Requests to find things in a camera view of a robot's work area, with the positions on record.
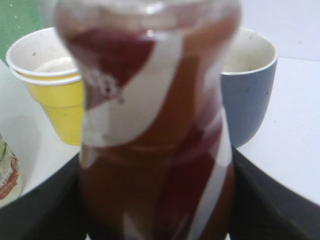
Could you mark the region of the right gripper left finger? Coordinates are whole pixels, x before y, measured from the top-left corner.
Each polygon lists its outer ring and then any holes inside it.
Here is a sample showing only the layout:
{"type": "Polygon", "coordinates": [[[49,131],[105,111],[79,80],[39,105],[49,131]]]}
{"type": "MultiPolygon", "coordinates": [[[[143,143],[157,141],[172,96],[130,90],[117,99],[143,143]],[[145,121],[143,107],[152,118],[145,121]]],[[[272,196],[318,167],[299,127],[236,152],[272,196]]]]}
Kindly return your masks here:
{"type": "Polygon", "coordinates": [[[2,240],[84,240],[78,156],[35,189],[0,210],[2,240]]]}

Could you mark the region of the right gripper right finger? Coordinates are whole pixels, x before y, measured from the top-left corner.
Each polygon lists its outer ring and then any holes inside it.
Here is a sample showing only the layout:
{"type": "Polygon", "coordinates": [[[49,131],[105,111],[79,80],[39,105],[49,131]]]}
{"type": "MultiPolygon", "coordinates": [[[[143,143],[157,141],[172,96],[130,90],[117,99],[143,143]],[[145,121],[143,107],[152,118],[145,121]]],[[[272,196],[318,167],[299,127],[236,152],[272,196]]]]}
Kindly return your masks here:
{"type": "Polygon", "coordinates": [[[318,240],[320,207],[284,187],[232,149],[232,240],[318,240]]]}

